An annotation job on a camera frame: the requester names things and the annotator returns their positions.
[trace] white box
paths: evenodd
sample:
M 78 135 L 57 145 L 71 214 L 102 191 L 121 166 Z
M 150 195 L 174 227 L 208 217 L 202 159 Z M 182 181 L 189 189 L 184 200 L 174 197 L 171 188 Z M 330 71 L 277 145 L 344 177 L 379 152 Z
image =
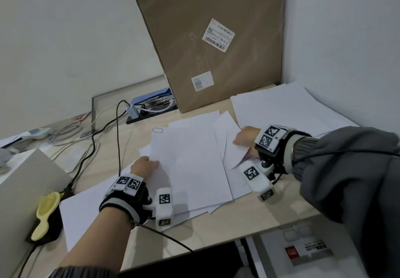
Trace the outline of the white box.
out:
M 71 177 L 39 149 L 15 155 L 0 175 L 0 276 L 10 277 L 32 245 L 25 242 L 40 198 L 62 191 Z

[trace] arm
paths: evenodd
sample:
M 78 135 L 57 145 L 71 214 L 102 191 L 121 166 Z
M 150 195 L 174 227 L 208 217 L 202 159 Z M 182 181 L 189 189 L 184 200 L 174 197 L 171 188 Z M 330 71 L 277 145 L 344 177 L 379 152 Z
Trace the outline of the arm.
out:
M 158 161 L 149 161 L 147 156 L 140 157 L 131 166 L 131 174 L 147 178 L 158 165 Z M 50 277 L 116 277 L 132 228 L 128 212 L 112 206 L 104 207 Z
M 234 143 L 253 146 L 259 129 L 246 127 Z M 375 153 L 345 153 L 296 159 L 336 150 L 398 151 L 396 134 L 346 127 L 321 139 L 300 139 L 293 146 L 293 175 L 300 194 L 330 220 L 348 230 L 368 275 L 399 277 L 400 159 Z M 251 148 L 248 156 L 257 157 Z

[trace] wall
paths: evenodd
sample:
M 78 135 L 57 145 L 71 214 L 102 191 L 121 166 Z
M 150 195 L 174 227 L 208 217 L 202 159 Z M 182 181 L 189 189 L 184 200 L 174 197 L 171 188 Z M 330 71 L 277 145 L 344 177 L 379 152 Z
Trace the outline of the wall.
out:
M 0 138 L 163 70 L 135 0 L 0 0 Z
M 287 0 L 283 81 L 400 134 L 400 0 Z

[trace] gray sleeve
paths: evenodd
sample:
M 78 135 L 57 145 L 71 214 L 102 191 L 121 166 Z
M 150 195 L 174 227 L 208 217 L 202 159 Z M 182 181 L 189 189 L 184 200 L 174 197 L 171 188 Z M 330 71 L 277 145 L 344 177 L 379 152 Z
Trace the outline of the gray sleeve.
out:
M 304 138 L 293 149 L 300 194 L 348 230 L 371 277 L 400 277 L 400 159 L 376 153 L 300 157 L 347 149 L 398 152 L 394 133 L 346 127 L 321 139 Z
M 95 266 L 67 266 L 54 270 L 49 278 L 117 278 L 117 273 Z

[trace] cardboard box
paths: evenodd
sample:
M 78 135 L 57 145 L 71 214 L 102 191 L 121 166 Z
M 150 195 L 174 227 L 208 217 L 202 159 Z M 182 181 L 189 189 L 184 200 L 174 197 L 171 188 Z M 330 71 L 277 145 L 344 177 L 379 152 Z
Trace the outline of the cardboard box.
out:
M 284 0 L 137 3 L 182 113 L 280 81 Z

